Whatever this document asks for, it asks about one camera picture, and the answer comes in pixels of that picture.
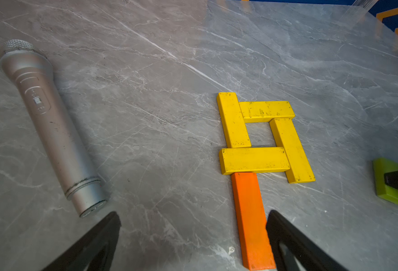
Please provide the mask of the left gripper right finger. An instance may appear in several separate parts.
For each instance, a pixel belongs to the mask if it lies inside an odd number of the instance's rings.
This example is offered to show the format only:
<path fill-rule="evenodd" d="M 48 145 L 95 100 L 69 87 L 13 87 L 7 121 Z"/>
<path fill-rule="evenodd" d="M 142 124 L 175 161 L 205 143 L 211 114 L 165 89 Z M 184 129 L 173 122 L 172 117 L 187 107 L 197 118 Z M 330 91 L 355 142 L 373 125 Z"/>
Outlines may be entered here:
<path fill-rule="evenodd" d="M 278 211 L 270 211 L 266 231 L 278 271 L 345 271 Z"/>

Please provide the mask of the yellow block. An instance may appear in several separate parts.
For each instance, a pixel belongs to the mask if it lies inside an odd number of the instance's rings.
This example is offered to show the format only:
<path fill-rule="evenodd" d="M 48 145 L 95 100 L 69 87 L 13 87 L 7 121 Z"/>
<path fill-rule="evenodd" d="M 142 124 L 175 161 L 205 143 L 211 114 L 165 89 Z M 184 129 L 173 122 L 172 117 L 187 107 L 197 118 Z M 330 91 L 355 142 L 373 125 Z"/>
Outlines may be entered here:
<path fill-rule="evenodd" d="M 277 147 L 284 149 L 289 161 L 290 169 L 286 171 L 288 182 L 301 184 L 316 181 L 292 119 L 276 118 L 269 124 Z"/>
<path fill-rule="evenodd" d="M 282 147 L 221 149 L 219 161 L 223 175 L 285 172 L 290 169 L 286 152 Z"/>
<path fill-rule="evenodd" d="M 219 93 L 217 104 L 228 148 L 252 146 L 236 93 Z"/>
<path fill-rule="evenodd" d="M 293 119 L 295 113 L 287 101 L 239 102 L 246 123 L 269 123 L 272 119 Z"/>

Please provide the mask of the orange block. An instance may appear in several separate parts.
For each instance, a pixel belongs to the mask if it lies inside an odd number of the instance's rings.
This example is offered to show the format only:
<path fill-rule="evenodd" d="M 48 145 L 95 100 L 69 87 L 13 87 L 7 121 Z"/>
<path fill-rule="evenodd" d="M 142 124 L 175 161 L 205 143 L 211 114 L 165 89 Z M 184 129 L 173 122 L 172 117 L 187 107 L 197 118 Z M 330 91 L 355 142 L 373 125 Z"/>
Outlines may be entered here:
<path fill-rule="evenodd" d="M 231 181 L 243 266 L 250 271 L 275 269 L 257 175 L 234 173 Z"/>

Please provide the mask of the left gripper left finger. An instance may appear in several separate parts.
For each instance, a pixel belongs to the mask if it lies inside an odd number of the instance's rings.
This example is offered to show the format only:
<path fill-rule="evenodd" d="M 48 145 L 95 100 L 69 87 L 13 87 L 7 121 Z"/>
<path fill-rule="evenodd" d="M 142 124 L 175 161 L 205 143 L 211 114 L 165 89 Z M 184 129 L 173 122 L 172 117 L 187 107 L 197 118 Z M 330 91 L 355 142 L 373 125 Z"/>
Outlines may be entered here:
<path fill-rule="evenodd" d="M 106 215 L 45 271 L 108 271 L 112 266 L 121 220 L 116 212 Z"/>

